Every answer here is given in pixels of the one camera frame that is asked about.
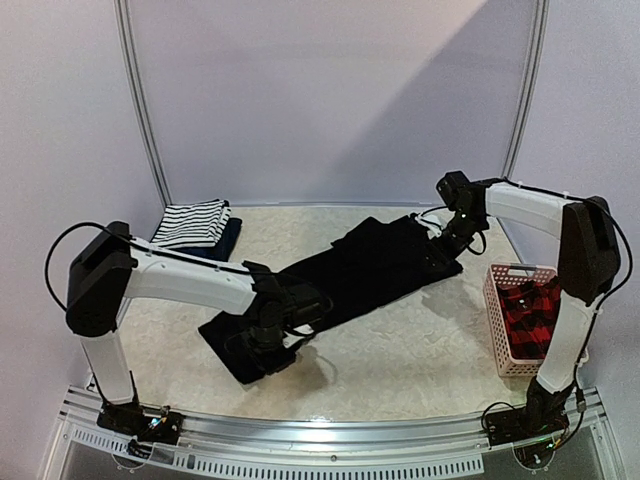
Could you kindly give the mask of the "black garment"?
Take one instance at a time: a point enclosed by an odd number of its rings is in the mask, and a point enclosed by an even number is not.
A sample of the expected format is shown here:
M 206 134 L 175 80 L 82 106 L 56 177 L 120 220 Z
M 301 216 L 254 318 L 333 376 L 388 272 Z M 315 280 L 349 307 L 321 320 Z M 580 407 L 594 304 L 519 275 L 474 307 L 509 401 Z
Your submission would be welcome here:
M 298 353 L 319 333 L 461 273 L 461 253 L 446 256 L 436 240 L 410 215 L 390 223 L 368 217 L 321 253 L 277 273 L 259 267 L 256 308 L 219 313 L 198 332 L 238 382 L 251 384 L 274 373 L 257 370 L 250 340 Z

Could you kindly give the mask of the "black white striped tank top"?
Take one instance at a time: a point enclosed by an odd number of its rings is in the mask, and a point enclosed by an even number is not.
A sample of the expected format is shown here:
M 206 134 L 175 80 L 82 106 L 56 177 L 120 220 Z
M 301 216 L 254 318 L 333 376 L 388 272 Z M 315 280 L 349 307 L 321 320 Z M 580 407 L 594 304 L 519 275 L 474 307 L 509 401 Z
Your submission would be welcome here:
M 214 246 L 230 217 L 227 200 L 168 205 L 151 243 L 164 248 Z

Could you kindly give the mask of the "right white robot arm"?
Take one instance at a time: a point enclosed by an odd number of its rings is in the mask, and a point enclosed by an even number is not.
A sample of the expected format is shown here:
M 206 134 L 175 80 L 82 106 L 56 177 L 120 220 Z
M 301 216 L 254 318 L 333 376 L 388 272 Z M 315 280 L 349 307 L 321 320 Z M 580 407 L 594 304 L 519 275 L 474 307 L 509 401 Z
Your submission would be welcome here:
M 565 390 L 575 380 L 598 311 L 621 267 L 616 223 L 606 200 L 507 179 L 472 181 L 461 171 L 446 173 L 436 190 L 453 214 L 436 240 L 446 256 L 458 256 L 476 233 L 488 229 L 489 218 L 496 218 L 540 241 L 531 258 L 554 261 L 560 308 L 536 383 L 550 394 Z

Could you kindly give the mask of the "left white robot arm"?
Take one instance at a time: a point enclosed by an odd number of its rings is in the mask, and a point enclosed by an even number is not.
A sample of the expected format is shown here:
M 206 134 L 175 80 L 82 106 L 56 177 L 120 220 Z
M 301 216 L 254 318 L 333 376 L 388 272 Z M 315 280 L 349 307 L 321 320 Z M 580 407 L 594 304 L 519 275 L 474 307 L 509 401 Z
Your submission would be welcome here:
M 135 383 L 118 331 L 126 299 L 151 298 L 219 310 L 205 334 L 211 349 L 241 384 L 277 373 L 332 308 L 319 288 L 267 266 L 214 261 L 174 252 L 131 236 L 113 222 L 73 260 L 66 323 L 80 337 L 111 419 L 128 434 L 148 426 L 134 401 Z

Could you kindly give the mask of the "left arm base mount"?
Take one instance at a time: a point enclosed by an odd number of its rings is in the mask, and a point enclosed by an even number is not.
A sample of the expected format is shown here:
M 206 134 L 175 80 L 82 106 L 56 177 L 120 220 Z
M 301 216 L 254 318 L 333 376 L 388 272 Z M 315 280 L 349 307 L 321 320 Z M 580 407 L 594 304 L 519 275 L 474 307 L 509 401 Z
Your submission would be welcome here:
M 138 442 L 176 445 L 182 434 L 186 416 L 162 406 L 157 415 L 147 415 L 139 402 L 139 396 L 133 373 L 129 372 L 133 397 L 130 402 L 116 404 L 109 400 L 96 382 L 96 388 L 102 399 L 97 425 L 115 433 L 134 437 Z

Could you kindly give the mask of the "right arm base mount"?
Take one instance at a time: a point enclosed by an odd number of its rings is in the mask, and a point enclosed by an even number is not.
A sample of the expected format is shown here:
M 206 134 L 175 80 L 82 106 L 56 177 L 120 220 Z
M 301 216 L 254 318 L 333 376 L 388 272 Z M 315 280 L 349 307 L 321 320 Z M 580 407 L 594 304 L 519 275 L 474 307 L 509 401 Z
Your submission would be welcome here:
M 577 425 L 570 427 L 565 406 L 569 396 L 575 394 L 580 414 Z M 536 379 L 532 379 L 526 392 L 526 403 L 515 407 L 507 402 L 494 402 L 481 415 L 481 427 L 487 434 L 491 446 L 518 442 L 540 436 L 561 435 L 551 440 L 547 450 L 556 450 L 568 442 L 581 427 L 586 411 L 584 391 L 576 382 L 564 390 L 550 393 Z

